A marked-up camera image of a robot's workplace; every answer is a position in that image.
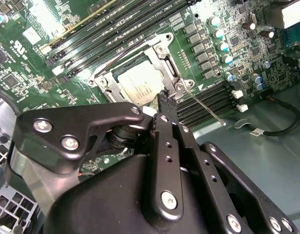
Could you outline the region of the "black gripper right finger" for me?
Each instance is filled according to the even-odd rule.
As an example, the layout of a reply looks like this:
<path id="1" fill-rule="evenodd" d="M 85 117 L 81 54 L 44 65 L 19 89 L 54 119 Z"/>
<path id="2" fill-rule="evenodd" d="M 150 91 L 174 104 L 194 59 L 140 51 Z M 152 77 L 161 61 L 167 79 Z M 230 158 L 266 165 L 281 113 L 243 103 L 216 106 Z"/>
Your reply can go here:
<path id="1" fill-rule="evenodd" d="M 288 216 L 214 143 L 176 125 L 184 216 L 172 234 L 296 234 Z"/>

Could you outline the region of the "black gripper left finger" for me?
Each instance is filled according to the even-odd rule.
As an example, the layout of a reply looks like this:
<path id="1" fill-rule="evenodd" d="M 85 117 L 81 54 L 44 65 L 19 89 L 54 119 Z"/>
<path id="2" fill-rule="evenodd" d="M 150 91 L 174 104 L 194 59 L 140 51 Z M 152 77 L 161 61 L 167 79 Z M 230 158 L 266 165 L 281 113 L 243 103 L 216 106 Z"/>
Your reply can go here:
<path id="1" fill-rule="evenodd" d="M 84 162 L 124 148 L 149 156 L 146 205 L 161 219 L 182 215 L 175 100 L 157 95 L 153 116 L 130 102 L 27 111 L 17 117 L 9 165 L 24 180 L 44 215 L 79 184 Z"/>

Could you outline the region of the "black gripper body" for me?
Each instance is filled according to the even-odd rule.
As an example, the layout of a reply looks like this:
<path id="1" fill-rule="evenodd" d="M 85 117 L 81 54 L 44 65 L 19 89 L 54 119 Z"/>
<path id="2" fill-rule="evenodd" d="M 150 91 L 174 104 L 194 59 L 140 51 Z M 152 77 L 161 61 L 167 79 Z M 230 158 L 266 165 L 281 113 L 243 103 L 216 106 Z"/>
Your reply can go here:
<path id="1" fill-rule="evenodd" d="M 153 155 L 119 162 L 65 192 L 50 209 L 45 234 L 206 234 L 204 212 L 193 180 L 181 171 L 184 214 L 167 230 L 153 227 L 142 208 Z"/>

